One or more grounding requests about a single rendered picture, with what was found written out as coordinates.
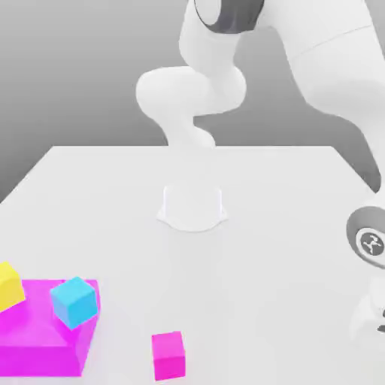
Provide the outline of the small cyan cube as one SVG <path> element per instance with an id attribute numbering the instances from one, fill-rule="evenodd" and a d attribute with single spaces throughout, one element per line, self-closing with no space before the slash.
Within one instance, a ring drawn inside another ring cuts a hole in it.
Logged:
<path id="1" fill-rule="evenodd" d="M 99 312 L 95 288 L 80 277 L 73 277 L 52 288 L 50 297 L 54 314 L 70 330 Z"/>

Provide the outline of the small magenta cube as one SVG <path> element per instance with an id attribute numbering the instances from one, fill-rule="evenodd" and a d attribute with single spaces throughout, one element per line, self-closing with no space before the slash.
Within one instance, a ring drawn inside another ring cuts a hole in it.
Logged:
<path id="1" fill-rule="evenodd" d="M 155 380 L 168 380 L 186 375 L 186 351 L 180 331 L 151 336 Z"/>

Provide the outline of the small yellow cube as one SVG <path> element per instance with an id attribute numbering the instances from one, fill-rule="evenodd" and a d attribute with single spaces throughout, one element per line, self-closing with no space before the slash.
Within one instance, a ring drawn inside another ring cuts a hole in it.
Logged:
<path id="1" fill-rule="evenodd" d="M 9 262 L 0 262 L 0 313 L 26 299 L 22 281 Z"/>

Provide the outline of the large magenta box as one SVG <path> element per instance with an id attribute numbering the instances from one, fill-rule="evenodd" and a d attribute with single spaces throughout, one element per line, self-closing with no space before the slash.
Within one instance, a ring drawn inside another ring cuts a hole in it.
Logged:
<path id="1" fill-rule="evenodd" d="M 0 377 L 80 377 L 99 320 L 70 330 L 50 291 L 64 280 L 23 280 L 26 300 L 0 312 Z"/>

